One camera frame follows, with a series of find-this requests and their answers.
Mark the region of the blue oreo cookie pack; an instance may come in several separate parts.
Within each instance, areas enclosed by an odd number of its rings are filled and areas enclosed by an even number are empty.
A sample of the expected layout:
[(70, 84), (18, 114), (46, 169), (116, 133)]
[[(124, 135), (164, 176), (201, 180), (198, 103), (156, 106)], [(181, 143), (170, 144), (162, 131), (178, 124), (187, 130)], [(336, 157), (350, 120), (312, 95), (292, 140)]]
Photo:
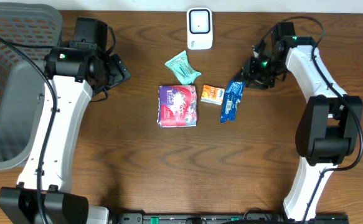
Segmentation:
[(237, 82), (235, 80), (230, 81), (224, 93), (222, 113), (220, 116), (221, 123), (235, 120), (237, 115), (237, 107), (241, 102), (244, 88), (244, 82)]

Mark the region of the orange tissue packet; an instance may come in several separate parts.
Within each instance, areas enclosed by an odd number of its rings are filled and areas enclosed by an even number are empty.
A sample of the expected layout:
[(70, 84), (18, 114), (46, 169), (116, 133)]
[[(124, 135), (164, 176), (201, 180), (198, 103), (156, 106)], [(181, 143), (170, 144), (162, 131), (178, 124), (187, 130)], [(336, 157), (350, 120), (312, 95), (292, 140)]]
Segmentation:
[(204, 85), (200, 100), (206, 103), (221, 105), (224, 99), (224, 88), (218, 88), (210, 85)]

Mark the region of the green wipes packet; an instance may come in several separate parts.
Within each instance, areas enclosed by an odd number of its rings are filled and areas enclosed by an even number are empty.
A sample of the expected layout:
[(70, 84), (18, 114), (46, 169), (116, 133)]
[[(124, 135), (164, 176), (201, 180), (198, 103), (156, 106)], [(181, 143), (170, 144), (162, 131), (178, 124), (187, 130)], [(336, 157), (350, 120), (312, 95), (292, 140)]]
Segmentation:
[(201, 72), (194, 70), (190, 65), (185, 50), (168, 60), (165, 66), (172, 70), (182, 85), (190, 85), (197, 77), (202, 75)]

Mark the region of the red purple pad package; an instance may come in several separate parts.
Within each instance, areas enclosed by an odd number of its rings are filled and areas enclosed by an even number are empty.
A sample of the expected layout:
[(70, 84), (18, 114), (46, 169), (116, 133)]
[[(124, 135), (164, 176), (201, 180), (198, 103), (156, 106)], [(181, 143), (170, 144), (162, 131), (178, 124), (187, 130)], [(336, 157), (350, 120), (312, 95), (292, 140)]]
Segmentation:
[(197, 92), (194, 85), (159, 87), (157, 123), (161, 128), (194, 127), (197, 124)]

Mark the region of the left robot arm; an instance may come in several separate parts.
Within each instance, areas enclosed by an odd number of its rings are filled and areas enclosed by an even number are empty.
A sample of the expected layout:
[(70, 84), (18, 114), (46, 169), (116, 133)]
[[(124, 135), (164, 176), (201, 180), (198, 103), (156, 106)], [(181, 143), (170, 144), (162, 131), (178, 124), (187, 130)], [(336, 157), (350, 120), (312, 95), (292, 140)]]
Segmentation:
[(92, 97), (129, 79), (130, 71), (110, 50), (54, 47), (45, 76), (31, 153), (17, 185), (0, 189), (0, 209), (13, 223), (115, 223), (109, 208), (71, 193), (72, 164)]

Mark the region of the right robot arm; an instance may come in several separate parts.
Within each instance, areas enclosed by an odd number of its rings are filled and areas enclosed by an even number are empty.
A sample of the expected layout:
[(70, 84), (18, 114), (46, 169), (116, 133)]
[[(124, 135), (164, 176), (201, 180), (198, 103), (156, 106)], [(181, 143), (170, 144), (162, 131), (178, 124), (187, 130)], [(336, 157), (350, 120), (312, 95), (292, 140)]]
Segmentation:
[(293, 18), (276, 23), (268, 32), (271, 50), (263, 39), (253, 46), (237, 80), (248, 88), (267, 90), (294, 76), (306, 100), (295, 134), (299, 166), (282, 202), (283, 223), (315, 223), (316, 206), (334, 172), (351, 170), (363, 155), (363, 102), (350, 96), (323, 63), (319, 40), (297, 35)]

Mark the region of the grey plastic mesh basket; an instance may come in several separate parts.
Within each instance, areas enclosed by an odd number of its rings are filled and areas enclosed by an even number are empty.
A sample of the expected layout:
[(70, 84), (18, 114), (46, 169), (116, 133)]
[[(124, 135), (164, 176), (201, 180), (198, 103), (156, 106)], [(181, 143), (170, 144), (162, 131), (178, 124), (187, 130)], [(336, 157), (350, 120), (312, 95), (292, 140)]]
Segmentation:
[[(45, 4), (0, 2), (0, 37), (42, 68), (61, 41), (62, 16)], [(0, 43), (0, 170), (25, 162), (32, 149), (44, 99), (44, 81), (16, 52)]]

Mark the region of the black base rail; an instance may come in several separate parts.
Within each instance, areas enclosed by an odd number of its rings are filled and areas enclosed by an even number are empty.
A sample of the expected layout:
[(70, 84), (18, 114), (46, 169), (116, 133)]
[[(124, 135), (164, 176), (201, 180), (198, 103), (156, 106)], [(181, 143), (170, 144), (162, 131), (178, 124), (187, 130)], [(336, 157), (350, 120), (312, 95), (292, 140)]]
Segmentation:
[(117, 224), (223, 224), (223, 223), (299, 223), (285, 220), (282, 215), (247, 213), (246, 215), (144, 215), (124, 213), (117, 215)]

